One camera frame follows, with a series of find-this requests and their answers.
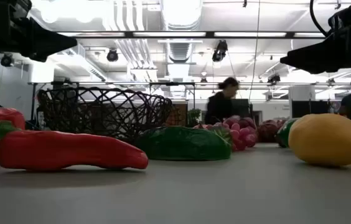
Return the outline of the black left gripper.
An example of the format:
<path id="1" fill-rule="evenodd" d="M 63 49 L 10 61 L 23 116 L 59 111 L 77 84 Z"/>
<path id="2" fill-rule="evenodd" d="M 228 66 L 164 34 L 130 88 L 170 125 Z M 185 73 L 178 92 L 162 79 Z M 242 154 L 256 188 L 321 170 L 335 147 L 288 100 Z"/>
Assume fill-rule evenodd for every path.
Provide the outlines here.
<path id="1" fill-rule="evenodd" d="M 0 0 L 0 52 L 20 52 L 45 62 L 48 56 L 77 46 L 73 37 L 44 29 L 27 15 L 31 0 Z"/>

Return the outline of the yellow lemon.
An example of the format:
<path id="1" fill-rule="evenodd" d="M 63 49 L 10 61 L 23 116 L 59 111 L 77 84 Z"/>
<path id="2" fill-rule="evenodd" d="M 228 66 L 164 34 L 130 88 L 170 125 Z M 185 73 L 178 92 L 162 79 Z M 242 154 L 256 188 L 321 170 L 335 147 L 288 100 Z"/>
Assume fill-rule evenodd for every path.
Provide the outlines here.
<path id="1" fill-rule="evenodd" d="M 351 120 L 338 114 L 308 114 L 291 126 L 289 148 L 312 165 L 351 165 Z"/>

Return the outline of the red green mango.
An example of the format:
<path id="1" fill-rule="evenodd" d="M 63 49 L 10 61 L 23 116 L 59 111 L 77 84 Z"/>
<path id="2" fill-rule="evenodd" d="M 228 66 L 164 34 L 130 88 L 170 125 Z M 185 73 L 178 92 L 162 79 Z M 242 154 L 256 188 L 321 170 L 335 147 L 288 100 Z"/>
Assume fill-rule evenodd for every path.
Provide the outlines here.
<path id="1" fill-rule="evenodd" d="M 291 118 L 284 122 L 284 124 L 279 128 L 276 140 L 278 145 L 283 148 L 289 147 L 288 138 L 291 126 L 298 120 L 299 118 Z"/>

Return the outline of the dark purple grape bunch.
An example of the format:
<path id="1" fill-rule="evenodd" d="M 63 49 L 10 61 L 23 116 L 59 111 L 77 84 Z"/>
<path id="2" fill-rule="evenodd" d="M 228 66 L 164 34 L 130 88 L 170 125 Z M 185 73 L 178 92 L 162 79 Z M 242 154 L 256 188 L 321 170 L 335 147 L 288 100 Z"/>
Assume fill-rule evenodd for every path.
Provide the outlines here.
<path id="1" fill-rule="evenodd" d="M 264 143 L 275 143 L 277 142 L 277 135 L 279 129 L 282 127 L 284 121 L 283 120 L 266 120 L 263 121 L 257 127 L 257 134 L 259 142 Z"/>

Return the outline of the pink grape bunch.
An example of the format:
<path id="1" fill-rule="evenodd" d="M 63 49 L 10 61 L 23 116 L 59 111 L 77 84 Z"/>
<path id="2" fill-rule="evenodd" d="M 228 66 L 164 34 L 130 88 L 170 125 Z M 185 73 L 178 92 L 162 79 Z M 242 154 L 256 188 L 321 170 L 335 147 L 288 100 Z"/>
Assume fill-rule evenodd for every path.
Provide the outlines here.
<path id="1" fill-rule="evenodd" d="M 231 116 L 215 124 L 199 123 L 194 129 L 206 129 L 226 140 L 231 145 L 232 151 L 244 151 L 255 146 L 257 142 L 256 126 L 251 118 Z"/>

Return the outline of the long red chili pepper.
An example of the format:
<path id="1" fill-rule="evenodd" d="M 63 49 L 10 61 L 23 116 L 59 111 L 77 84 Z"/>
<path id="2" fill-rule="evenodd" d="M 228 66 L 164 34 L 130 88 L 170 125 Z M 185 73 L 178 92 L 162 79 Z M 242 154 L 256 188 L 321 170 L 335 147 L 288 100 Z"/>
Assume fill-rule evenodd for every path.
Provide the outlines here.
<path id="1" fill-rule="evenodd" d="M 145 169 L 148 163 L 145 152 L 116 138 L 22 130 L 10 121 L 0 121 L 0 166 L 3 168 L 44 172 L 77 165 Z"/>

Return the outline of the green cucumber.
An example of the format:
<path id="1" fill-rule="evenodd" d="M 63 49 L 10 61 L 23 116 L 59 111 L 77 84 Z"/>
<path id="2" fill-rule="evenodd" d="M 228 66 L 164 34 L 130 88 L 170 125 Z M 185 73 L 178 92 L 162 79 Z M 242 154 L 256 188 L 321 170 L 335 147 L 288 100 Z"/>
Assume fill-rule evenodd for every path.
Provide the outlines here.
<path id="1" fill-rule="evenodd" d="M 165 161 L 216 161 L 229 159 L 232 154 L 228 133 L 183 126 L 147 130 L 135 146 L 149 159 Z"/>

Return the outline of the black partition panel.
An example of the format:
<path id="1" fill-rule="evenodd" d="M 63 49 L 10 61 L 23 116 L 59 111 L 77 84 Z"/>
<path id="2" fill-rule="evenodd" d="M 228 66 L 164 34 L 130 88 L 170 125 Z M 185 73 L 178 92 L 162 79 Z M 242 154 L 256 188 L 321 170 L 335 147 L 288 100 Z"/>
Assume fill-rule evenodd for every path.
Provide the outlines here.
<path id="1" fill-rule="evenodd" d="M 292 101 L 291 117 L 300 118 L 307 114 L 322 114 L 329 112 L 329 103 L 327 101 Z"/>

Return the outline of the green plant in white pot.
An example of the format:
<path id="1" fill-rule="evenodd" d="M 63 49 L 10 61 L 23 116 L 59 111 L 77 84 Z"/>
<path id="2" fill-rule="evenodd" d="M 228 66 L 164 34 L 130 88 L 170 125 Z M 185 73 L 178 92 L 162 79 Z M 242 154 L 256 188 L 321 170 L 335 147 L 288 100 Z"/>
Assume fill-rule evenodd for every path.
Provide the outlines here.
<path id="1" fill-rule="evenodd" d="M 201 110 L 193 108 L 187 112 L 187 126 L 193 128 L 200 123 Z"/>

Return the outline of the orange patterned tapestry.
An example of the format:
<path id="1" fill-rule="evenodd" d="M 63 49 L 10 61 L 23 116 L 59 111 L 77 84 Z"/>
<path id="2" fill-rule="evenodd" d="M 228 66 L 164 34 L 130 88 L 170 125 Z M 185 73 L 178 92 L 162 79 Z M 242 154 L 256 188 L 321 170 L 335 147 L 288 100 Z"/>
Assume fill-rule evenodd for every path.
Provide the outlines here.
<path id="1" fill-rule="evenodd" d="M 166 120 L 166 126 L 187 125 L 187 104 L 172 105 L 170 115 Z"/>

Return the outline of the black overhead frame bar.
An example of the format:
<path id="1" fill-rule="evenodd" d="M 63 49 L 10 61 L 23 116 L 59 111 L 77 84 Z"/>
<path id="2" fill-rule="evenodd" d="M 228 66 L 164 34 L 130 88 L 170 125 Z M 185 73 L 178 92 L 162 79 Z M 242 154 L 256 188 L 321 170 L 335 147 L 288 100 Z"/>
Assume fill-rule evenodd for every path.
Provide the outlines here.
<path id="1" fill-rule="evenodd" d="M 324 39 L 320 32 L 276 31 L 63 31 L 77 39 Z"/>

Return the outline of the silver ventilation duct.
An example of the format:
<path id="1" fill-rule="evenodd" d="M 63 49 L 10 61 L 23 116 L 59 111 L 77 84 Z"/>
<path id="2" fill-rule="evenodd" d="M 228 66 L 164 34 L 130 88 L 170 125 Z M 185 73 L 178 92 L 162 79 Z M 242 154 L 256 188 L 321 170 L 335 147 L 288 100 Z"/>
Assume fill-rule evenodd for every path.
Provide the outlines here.
<path id="1" fill-rule="evenodd" d="M 202 16 L 203 0 L 160 0 L 165 31 L 197 31 Z M 174 63 L 186 63 L 193 50 L 192 39 L 170 39 L 167 55 Z"/>

